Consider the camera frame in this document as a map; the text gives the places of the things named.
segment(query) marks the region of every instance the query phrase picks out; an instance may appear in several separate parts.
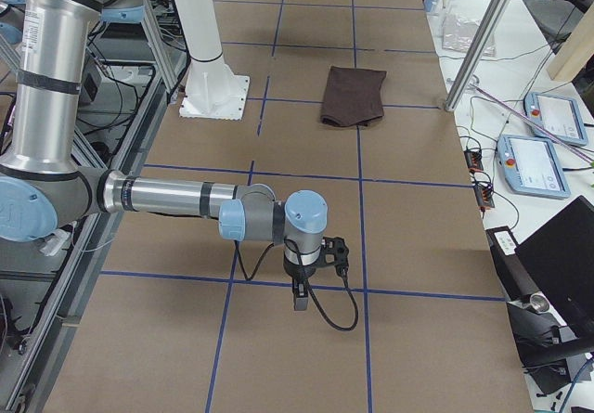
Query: plastic bag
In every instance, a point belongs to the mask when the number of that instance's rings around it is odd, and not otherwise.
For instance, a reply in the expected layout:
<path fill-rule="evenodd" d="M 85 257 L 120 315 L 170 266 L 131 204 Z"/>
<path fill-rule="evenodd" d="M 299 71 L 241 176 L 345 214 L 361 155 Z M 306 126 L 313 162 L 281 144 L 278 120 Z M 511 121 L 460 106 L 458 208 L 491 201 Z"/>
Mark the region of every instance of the plastic bag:
<path fill-rule="evenodd" d="M 478 19 L 466 19 L 456 14 L 448 14 L 444 19 L 443 49 L 452 49 L 466 53 L 471 47 L 472 39 L 479 29 L 481 21 Z M 484 56 L 495 55 L 495 39 L 493 34 L 489 37 L 483 52 Z"/>

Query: white table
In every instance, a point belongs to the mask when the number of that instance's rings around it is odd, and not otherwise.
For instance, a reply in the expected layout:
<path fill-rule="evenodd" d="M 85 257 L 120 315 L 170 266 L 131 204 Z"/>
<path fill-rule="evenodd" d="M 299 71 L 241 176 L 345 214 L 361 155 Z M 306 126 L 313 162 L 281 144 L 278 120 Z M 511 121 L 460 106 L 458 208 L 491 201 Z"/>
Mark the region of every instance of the white table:
<path fill-rule="evenodd" d="M 489 0 L 449 0 L 447 12 L 458 14 L 467 19 L 480 19 L 488 6 Z M 441 17 L 428 16 L 432 29 L 439 26 Z M 454 79 L 462 63 L 464 54 L 442 48 L 442 37 L 438 31 L 433 32 L 433 42 L 437 54 L 440 56 L 440 65 L 446 87 L 449 89 L 448 79 Z M 550 53 L 547 42 L 530 16 L 522 0 L 511 0 L 507 11 L 495 32 L 496 55 L 493 58 L 485 57 L 475 72 L 480 80 L 480 86 L 491 95 L 500 100 L 519 99 L 525 93 L 524 88 L 532 81 L 540 64 Z M 534 51 L 532 54 L 515 58 L 523 53 Z M 515 58 L 513 60 L 485 61 L 486 59 Z M 544 68 L 537 75 L 530 91 L 547 91 L 551 88 L 562 85 L 553 82 L 547 74 L 547 65 L 554 59 L 551 55 L 545 63 Z M 562 85 L 556 88 L 551 94 L 564 97 L 575 97 L 579 102 L 579 108 L 585 123 L 594 123 L 594 119 L 580 99 L 571 84 Z M 455 111 L 458 132 L 461 136 L 468 136 L 467 129 L 471 128 L 471 97 L 481 96 L 476 92 L 468 92 L 461 99 Z M 523 103 L 510 103 L 516 105 L 519 110 L 523 109 Z M 472 101 L 474 107 L 474 122 L 472 128 L 487 136 L 497 139 L 501 133 L 531 136 L 529 127 L 515 116 L 510 116 L 509 123 L 506 120 L 509 113 L 499 105 L 486 102 L 481 99 Z M 594 129 L 588 129 L 590 139 L 587 148 L 594 149 Z M 475 137 L 482 148 L 494 148 L 495 142 L 486 136 L 471 131 L 470 136 Z M 461 138 L 462 146 L 466 146 L 466 138 Z M 470 141 L 469 147 L 476 144 Z M 566 151 L 560 146 L 555 146 L 558 156 L 564 168 L 585 167 L 582 160 Z M 568 172 L 565 174 L 572 196 L 567 200 L 552 200 L 538 197 L 521 196 L 510 192 L 510 187 L 503 178 L 500 165 L 494 161 L 495 152 L 486 149 L 483 152 L 483 164 L 485 171 L 494 177 L 495 191 L 510 199 L 518 208 L 520 218 L 517 226 L 513 229 L 514 236 L 519 242 L 524 241 L 533 232 L 543 226 L 553 215 L 569 204 L 577 196 L 583 195 L 589 201 L 594 202 L 594 174 L 592 172 Z M 484 215 L 484 228 L 497 226 L 513 226 L 516 222 L 516 212 L 509 203 L 499 196 L 494 197 L 496 208 L 489 210 Z M 556 401 L 552 394 L 548 398 L 538 398 L 538 388 L 530 377 L 526 377 L 528 388 L 533 399 L 535 409 L 549 410 L 553 401 Z M 574 389 L 565 413 L 570 411 L 571 406 L 594 408 L 594 382 L 578 383 Z"/>

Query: sticker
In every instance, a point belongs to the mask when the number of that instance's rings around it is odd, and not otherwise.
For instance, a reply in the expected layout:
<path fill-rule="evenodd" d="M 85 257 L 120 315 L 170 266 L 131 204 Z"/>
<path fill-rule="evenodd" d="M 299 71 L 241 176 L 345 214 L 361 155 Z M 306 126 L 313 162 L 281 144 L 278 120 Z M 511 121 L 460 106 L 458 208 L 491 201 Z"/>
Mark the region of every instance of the sticker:
<path fill-rule="evenodd" d="M 41 11 L 25 11 L 25 23 L 22 30 L 21 49 L 23 53 L 36 53 L 41 34 L 39 28 L 43 22 Z"/>
<path fill-rule="evenodd" d="M 516 253 L 516 243 L 507 230 L 503 232 L 496 232 L 495 239 L 499 243 L 499 247 L 506 255 L 513 255 Z"/>

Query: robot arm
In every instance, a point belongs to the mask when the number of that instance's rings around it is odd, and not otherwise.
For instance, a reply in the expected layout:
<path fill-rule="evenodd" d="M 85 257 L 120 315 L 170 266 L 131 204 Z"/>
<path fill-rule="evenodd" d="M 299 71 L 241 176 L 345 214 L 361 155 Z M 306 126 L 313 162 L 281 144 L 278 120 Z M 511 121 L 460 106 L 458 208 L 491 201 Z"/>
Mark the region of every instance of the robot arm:
<path fill-rule="evenodd" d="M 295 309 L 305 309 L 307 279 L 317 267 L 340 262 L 344 271 L 348 249 L 340 239 L 323 239 L 327 207 L 315 192 L 296 192 L 283 202 L 262 185 L 166 181 L 77 166 L 71 147 L 86 36 L 101 14 L 140 21 L 142 0 L 26 3 L 12 143 L 0 156 L 1 238 L 43 238 L 100 212 L 217 219 L 225 239 L 284 244 Z"/>

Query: folded towel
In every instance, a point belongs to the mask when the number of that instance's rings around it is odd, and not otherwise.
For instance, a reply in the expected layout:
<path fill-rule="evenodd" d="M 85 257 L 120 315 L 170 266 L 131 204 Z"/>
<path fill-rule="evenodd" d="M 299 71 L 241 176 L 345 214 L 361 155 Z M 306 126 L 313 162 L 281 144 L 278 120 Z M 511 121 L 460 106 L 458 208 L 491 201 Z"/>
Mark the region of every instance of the folded towel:
<path fill-rule="evenodd" d="M 331 67 L 321 120 L 339 127 L 368 125 L 383 117 L 380 89 L 386 71 Z"/>

